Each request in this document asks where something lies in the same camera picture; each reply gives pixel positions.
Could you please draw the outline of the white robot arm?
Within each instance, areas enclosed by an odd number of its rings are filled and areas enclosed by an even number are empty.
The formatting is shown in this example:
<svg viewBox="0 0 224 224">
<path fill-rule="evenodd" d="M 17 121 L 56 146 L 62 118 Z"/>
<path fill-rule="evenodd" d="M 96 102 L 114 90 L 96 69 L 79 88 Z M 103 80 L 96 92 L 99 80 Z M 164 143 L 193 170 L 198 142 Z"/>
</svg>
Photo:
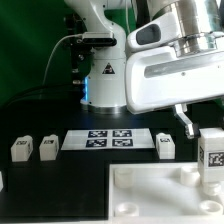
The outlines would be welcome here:
<svg viewBox="0 0 224 224">
<path fill-rule="evenodd" d="M 84 23 L 92 63 L 81 103 L 97 112 L 166 108 L 192 139 L 187 106 L 224 96 L 217 0 L 64 0 Z"/>
</svg>

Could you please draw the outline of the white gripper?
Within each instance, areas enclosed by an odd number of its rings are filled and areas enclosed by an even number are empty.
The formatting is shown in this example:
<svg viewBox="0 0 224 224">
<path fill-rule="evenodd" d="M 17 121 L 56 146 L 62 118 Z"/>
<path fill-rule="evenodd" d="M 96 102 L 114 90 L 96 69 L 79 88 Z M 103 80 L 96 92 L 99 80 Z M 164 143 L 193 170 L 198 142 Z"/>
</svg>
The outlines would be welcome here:
<svg viewBox="0 0 224 224">
<path fill-rule="evenodd" d="M 224 95 L 224 50 L 177 57 L 166 46 L 133 54 L 126 64 L 125 90 L 131 113 L 175 105 L 174 116 L 187 138 L 199 138 L 199 126 L 187 117 L 186 104 Z"/>
</svg>

